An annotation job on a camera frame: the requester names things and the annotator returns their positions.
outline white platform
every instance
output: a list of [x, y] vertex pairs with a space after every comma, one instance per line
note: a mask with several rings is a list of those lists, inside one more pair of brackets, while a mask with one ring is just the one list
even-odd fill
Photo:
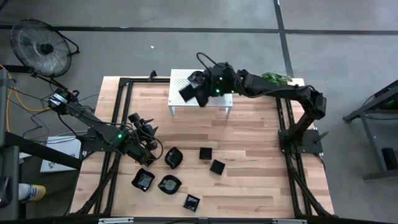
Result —
[[[172, 116], [175, 115], [175, 108], [178, 106], [199, 106], [197, 99], [192, 98], [187, 102], [181, 97], [180, 91], [182, 88], [190, 84], [188, 77], [194, 71], [203, 71], [199, 69], [172, 69], [170, 74], [170, 90], [169, 90], [169, 109]], [[210, 97], [209, 102], [206, 106], [219, 107], [225, 109], [226, 117], [229, 116], [229, 112], [233, 106], [232, 94], [225, 94], [220, 97]]]

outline electric fan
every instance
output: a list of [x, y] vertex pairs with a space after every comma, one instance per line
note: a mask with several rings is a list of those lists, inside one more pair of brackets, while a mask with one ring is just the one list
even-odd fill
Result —
[[[76, 46], [73, 53], [68, 42]], [[79, 53], [77, 44], [54, 27], [35, 19], [23, 19], [14, 25], [11, 47], [27, 72], [34, 77], [39, 75], [51, 79], [65, 74], [70, 68], [72, 55]]]

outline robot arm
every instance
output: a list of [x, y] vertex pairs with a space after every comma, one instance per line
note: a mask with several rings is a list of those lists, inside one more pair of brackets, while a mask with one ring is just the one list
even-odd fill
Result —
[[246, 70], [235, 72], [228, 62], [214, 63], [213, 67], [206, 67], [204, 72], [196, 71], [188, 79], [195, 84], [195, 87], [188, 85], [180, 90], [180, 94], [185, 101], [195, 97], [200, 106], [206, 106], [209, 97], [223, 96], [227, 93], [238, 93], [248, 98], [274, 96], [298, 101], [305, 113], [296, 124], [289, 127], [287, 138], [289, 144], [301, 145], [305, 130], [314, 120], [325, 116], [326, 98], [314, 87], [278, 85]]
[[151, 151], [157, 148], [154, 134], [157, 128], [152, 128], [149, 122], [137, 113], [128, 118], [132, 125], [103, 122], [93, 114], [87, 112], [78, 101], [78, 91], [69, 92], [58, 88], [49, 99], [49, 107], [59, 115], [69, 114], [89, 126], [88, 134], [84, 138], [84, 146], [89, 151], [116, 151], [127, 154], [140, 164], [149, 166], [156, 158]]

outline wooden tabletop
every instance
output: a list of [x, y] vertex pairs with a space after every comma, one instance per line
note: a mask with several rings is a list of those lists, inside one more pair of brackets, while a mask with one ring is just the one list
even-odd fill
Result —
[[[95, 112], [103, 121], [111, 121], [119, 78], [104, 77]], [[294, 78], [294, 84], [303, 85], [303, 80]], [[125, 92], [118, 121], [123, 112]], [[165, 146], [164, 155], [175, 146], [182, 151], [183, 161], [178, 168], [171, 170], [164, 161], [164, 155], [150, 167], [140, 166], [130, 157], [123, 156], [112, 216], [294, 216], [285, 158], [277, 140], [280, 127], [274, 98], [234, 96], [231, 114], [225, 119], [225, 112], [218, 108], [176, 108], [172, 117], [167, 106], [168, 94], [168, 83], [134, 84], [129, 114], [138, 112], [141, 118], [154, 118], [151, 125], [159, 126], [156, 136]], [[296, 101], [292, 102], [292, 107], [297, 121], [303, 109]], [[221, 176], [209, 171], [210, 161], [199, 160], [200, 147], [212, 147], [213, 159], [226, 164]], [[104, 153], [96, 152], [83, 162], [71, 212], [81, 208], [97, 187], [103, 157]], [[309, 189], [325, 209], [333, 213], [321, 162], [314, 155], [304, 154], [303, 164]], [[131, 185], [140, 168], [156, 176], [147, 192]], [[168, 174], [182, 181], [182, 186], [173, 195], [163, 193], [157, 186]], [[108, 187], [104, 191], [103, 207], [107, 191]], [[301, 191], [297, 192], [300, 208], [304, 211]], [[200, 198], [196, 213], [182, 207], [187, 194]]]

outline concrete floor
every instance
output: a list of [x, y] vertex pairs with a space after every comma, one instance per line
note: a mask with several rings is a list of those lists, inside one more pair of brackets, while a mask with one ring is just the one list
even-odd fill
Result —
[[[398, 29], [394, 0], [279, 2], [286, 29]], [[64, 26], [278, 27], [272, 0], [11, 0], [0, 12], [0, 23], [13, 24], [26, 17]], [[168, 76], [171, 68], [202, 68], [195, 58], [198, 51], [216, 61], [227, 60], [235, 69], [286, 74], [279, 34], [62, 33], [80, 46], [81, 54], [74, 56], [68, 73], [57, 80], [80, 90], [81, 97], [99, 92], [105, 75], [148, 75], [156, 70]], [[345, 124], [341, 119], [396, 80], [397, 42], [394, 35], [287, 35], [294, 76], [304, 78], [328, 98], [326, 117], [316, 125], [330, 132], [322, 141], [326, 176], [335, 212], [341, 217], [398, 222], [398, 178], [363, 182], [363, 175], [377, 172], [376, 159], [361, 122]], [[0, 30], [0, 52], [1, 63], [19, 64], [9, 46], [9, 30]], [[40, 97], [51, 93], [47, 84], [27, 75], [14, 74], [14, 78], [21, 91]], [[23, 100], [40, 108], [37, 100]], [[96, 97], [85, 104], [95, 107]], [[14, 105], [11, 111], [13, 133], [34, 127], [25, 111]], [[68, 131], [53, 112], [39, 118], [51, 135]], [[65, 117], [65, 121], [75, 130], [85, 129], [73, 118]], [[44, 133], [41, 129], [27, 137]], [[31, 216], [63, 214], [71, 194], [71, 190], [54, 193], [37, 204]]]

